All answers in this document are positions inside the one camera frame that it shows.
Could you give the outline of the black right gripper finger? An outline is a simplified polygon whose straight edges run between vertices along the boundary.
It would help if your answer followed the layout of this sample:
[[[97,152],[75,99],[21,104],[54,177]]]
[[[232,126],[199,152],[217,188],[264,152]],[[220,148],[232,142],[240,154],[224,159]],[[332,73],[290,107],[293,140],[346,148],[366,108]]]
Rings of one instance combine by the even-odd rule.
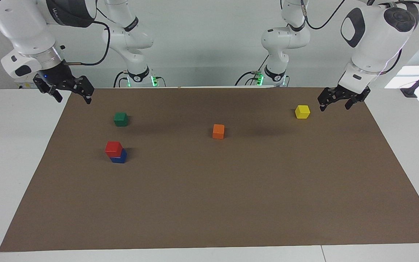
[[[72,84],[70,84],[70,91],[83,97],[86,104],[90,104],[92,101],[92,95],[95,88],[90,83],[86,76],[74,78]]]
[[[49,94],[52,96],[58,103],[61,103],[63,100],[63,96],[59,93],[55,86],[48,85],[43,79],[38,76],[33,78],[33,82],[35,83],[36,87],[42,94]]]

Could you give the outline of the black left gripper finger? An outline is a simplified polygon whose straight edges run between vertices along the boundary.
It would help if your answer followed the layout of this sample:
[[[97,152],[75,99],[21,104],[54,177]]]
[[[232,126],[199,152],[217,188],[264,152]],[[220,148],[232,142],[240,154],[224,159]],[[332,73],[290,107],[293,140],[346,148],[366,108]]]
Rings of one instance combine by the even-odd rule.
[[[326,87],[322,90],[322,92],[318,96],[319,109],[321,110],[321,112],[324,112],[330,104],[336,103],[335,93],[335,88]]]
[[[366,87],[364,90],[363,90],[363,92],[362,93],[360,93],[360,94],[354,94],[354,95],[351,95],[351,97],[348,99],[348,101],[345,103],[345,108],[347,109],[347,110],[349,110],[349,109],[351,109],[351,107],[353,106],[353,105],[355,105],[356,103],[359,103],[359,102],[363,102],[366,98],[367,98],[367,96],[369,95],[369,93],[371,92],[371,90],[370,90],[370,88],[369,87]]]

